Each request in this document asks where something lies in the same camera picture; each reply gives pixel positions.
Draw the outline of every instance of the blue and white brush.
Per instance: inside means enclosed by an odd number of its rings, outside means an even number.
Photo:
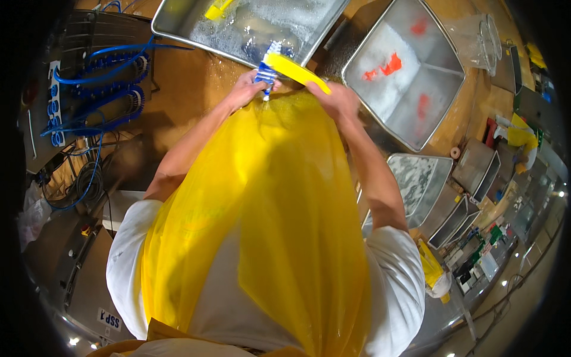
[[[264,60],[266,59],[266,56],[268,54],[270,54],[270,53],[280,54],[281,51],[282,51],[282,43],[279,41],[273,41],[270,44],[270,46],[268,47],[266,54],[264,54],[264,59],[262,59],[262,61],[260,62],[260,65],[258,66],[258,73],[256,74],[256,77],[254,78],[254,83],[258,83],[258,82],[263,81],[263,82],[270,85],[270,87],[268,89],[264,90],[264,101],[265,102],[267,102],[270,99],[270,93],[272,92],[272,86],[274,85],[274,81],[275,81],[276,77],[278,76],[278,72],[271,69],[266,63],[264,63]]]

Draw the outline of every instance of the ssp 1 label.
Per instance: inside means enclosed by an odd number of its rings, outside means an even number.
[[[121,318],[113,315],[108,311],[105,311],[102,308],[99,308],[97,312],[97,321],[113,328],[114,330],[121,332],[121,324],[122,324]]]

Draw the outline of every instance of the yellow cleaning brush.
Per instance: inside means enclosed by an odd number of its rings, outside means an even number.
[[[290,77],[302,85],[305,85],[307,82],[315,82],[326,94],[331,94],[331,89],[325,84],[325,81],[316,76],[312,71],[301,67],[284,55],[269,53],[264,55],[262,62],[276,72]]]
[[[204,14],[204,17],[210,20],[215,20],[222,16],[224,18],[224,10],[230,6],[234,0],[227,0],[220,8],[216,7],[216,5],[211,5],[208,11]]]

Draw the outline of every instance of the hand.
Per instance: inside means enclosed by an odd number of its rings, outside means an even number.
[[[361,101],[353,90],[338,83],[328,82],[327,86],[331,89],[331,93],[325,94],[316,83],[308,82],[306,86],[338,127],[358,120]]]
[[[236,84],[230,93],[222,100],[222,103],[229,106],[232,112],[250,103],[252,98],[254,98],[259,91],[268,87],[268,84],[265,82],[254,83],[256,73],[258,73],[258,70],[251,70],[242,74],[236,81]],[[282,83],[276,80],[274,81],[274,87],[272,90],[276,91],[281,86]]]

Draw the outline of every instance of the man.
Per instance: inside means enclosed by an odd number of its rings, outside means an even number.
[[[522,174],[531,170],[537,157],[538,140],[533,129],[525,123],[519,115],[513,113],[512,121],[496,115],[498,124],[494,132],[494,139],[503,137],[508,145],[520,147],[520,154],[514,156],[516,173]]]

